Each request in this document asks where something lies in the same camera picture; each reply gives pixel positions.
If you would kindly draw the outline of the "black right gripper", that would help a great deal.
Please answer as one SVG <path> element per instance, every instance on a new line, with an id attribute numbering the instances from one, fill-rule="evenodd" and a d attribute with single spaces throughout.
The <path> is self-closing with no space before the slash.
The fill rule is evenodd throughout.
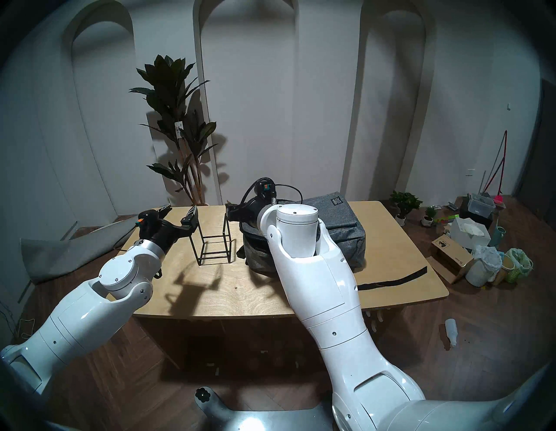
<path id="1" fill-rule="evenodd" d="M 276 184 L 272 179 L 257 179 L 244 193 L 239 204 L 227 201 L 226 217 L 231 222 L 257 227 L 258 216 L 266 207 L 277 204 Z"/>

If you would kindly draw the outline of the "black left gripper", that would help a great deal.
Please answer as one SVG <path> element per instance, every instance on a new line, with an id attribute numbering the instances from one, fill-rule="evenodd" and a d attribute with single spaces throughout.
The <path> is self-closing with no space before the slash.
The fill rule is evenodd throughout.
<path id="1" fill-rule="evenodd" d="M 164 206 L 158 210 L 146 210 L 138 214 L 137 227 L 139 228 L 139 239 L 153 242 L 164 253 L 178 239 L 190 237 L 199 226 L 199 215 L 197 206 L 191 207 L 182 218 L 182 226 L 177 226 L 165 220 L 172 210 L 172 206 Z"/>

